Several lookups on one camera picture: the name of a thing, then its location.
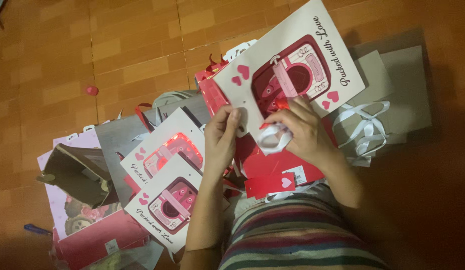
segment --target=brown tile floor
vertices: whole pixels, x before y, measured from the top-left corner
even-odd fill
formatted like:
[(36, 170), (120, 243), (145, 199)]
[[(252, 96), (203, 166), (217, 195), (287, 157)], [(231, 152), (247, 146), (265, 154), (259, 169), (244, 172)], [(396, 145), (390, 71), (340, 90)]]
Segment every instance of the brown tile floor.
[[(194, 88), (208, 56), (258, 39), (305, 0), (14, 0), (0, 31), (0, 269), (51, 268), (36, 157), (52, 139)], [(423, 28), (434, 129), (360, 174), (413, 248), (465, 265), (465, 0), (324, 0), (346, 45)], [(96, 85), (96, 97), (86, 85)], [(169, 264), (162, 257), (158, 269)]]

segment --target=person's left hand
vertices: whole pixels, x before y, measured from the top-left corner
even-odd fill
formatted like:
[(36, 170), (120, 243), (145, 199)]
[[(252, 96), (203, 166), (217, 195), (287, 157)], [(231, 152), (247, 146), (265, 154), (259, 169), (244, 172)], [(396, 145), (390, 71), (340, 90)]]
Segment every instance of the person's left hand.
[(219, 180), (233, 161), (240, 116), (239, 109), (224, 105), (205, 126), (204, 175)]

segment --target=tiled floor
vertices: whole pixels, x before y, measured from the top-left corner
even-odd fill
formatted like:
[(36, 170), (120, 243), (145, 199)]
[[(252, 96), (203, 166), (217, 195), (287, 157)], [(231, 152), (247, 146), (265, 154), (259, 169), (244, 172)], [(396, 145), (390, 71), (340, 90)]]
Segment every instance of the tiled floor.
[[(305, 0), (10, 0), (0, 31), (0, 269), (48, 269), (51, 228), (36, 157), (52, 139), (131, 115), (259, 39)], [(465, 264), (465, 0), (324, 0), (346, 45), (424, 29), (432, 140), (377, 158), (368, 188), (412, 246), (439, 267)], [(96, 97), (86, 85), (96, 85)], [(161, 266), (169, 258), (161, 258)]]

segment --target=striped clothing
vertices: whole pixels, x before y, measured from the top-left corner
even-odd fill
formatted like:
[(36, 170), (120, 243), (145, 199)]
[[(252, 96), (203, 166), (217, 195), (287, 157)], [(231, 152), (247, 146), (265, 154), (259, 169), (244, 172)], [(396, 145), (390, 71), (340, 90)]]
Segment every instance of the striped clothing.
[(249, 207), (234, 221), (219, 269), (387, 269), (348, 230), (336, 203), (320, 197), (300, 193)]

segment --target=hand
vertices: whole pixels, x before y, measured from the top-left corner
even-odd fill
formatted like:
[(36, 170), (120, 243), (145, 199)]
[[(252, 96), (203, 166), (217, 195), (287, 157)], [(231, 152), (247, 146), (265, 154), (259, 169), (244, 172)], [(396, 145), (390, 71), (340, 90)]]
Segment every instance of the hand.
[(331, 142), (319, 115), (304, 98), (288, 101), (289, 109), (281, 109), (266, 118), (266, 123), (281, 122), (293, 133), (286, 150), (323, 170), (342, 154)]
[(240, 116), (239, 109), (224, 105), (205, 126), (204, 175), (220, 179), (233, 161)]

